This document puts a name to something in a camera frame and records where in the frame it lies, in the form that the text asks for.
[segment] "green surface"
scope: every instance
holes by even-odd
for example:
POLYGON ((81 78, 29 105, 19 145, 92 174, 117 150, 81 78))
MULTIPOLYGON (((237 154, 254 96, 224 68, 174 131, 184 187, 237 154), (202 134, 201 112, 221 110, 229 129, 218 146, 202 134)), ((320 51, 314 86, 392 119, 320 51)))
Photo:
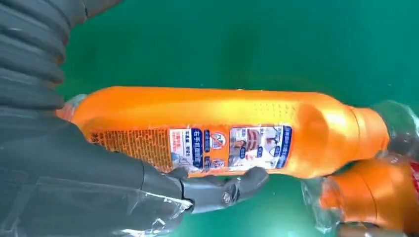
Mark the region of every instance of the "green surface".
MULTIPOLYGON (((68 99, 112 85, 319 91, 417 107, 417 0, 126 0, 73 30, 68 99)), ((172 237, 323 236, 299 181, 272 175, 254 199, 187 216, 172 237)))

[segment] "robotic hand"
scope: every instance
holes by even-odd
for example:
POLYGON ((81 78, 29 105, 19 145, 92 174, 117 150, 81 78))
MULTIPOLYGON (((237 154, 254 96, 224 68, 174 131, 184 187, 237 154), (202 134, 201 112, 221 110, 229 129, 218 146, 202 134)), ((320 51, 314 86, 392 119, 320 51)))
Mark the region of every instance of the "robotic hand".
POLYGON ((0 236, 155 236, 184 213, 257 192, 253 168, 221 181, 169 174, 89 144, 55 116, 70 29, 121 0, 0 0, 0 236))

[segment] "bottle neck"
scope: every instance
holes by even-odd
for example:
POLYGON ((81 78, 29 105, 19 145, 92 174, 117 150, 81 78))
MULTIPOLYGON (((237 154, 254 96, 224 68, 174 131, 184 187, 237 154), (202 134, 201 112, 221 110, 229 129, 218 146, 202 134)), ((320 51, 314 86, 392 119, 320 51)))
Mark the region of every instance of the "bottle neck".
POLYGON ((381 116, 368 108, 351 108, 358 122, 359 145, 357 159, 374 158, 387 149, 389 135, 381 116))

